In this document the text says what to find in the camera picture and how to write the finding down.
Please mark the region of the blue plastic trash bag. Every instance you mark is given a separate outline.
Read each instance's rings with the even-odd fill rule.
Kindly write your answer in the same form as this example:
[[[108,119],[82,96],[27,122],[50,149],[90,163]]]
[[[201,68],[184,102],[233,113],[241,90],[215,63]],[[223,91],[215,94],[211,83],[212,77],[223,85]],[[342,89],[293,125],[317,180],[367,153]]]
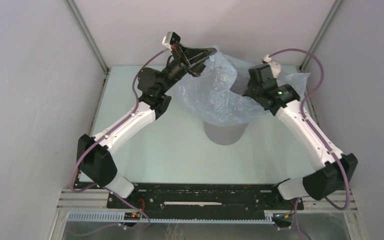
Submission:
[[[226,127],[246,124],[271,114],[245,91],[250,80],[249,69],[263,64],[250,63],[217,51],[205,61],[199,77],[185,76],[175,86],[179,105],[211,125]],[[281,65],[279,85],[289,84],[304,98],[309,73],[287,73]]]

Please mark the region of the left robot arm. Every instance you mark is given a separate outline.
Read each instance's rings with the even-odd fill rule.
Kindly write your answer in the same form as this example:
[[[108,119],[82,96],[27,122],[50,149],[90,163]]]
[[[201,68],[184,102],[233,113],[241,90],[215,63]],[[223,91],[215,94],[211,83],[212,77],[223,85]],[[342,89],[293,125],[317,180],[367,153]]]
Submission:
[[[217,52],[216,48],[189,48],[180,43],[169,44],[171,55],[162,70],[144,65],[136,74],[132,90],[133,108],[103,131],[82,135],[77,143],[76,170],[80,170],[94,185],[105,188],[125,208],[138,202],[134,184],[119,173],[113,155],[145,126],[155,122],[168,109],[171,96],[167,91],[185,75],[199,77],[206,68],[205,61]]]

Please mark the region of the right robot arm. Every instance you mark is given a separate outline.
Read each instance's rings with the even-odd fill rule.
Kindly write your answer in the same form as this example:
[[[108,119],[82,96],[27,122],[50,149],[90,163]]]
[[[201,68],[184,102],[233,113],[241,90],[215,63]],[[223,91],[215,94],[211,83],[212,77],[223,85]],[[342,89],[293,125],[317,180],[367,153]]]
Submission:
[[[262,63],[249,68],[250,79],[244,96],[270,111],[304,147],[314,173],[287,179],[277,185],[271,194],[271,204],[284,209],[291,199],[311,197],[325,199],[342,187],[349,188],[358,164],[357,157],[345,154],[321,131],[308,112],[301,108],[299,94],[289,84],[279,85],[277,76],[281,66],[275,62]]]

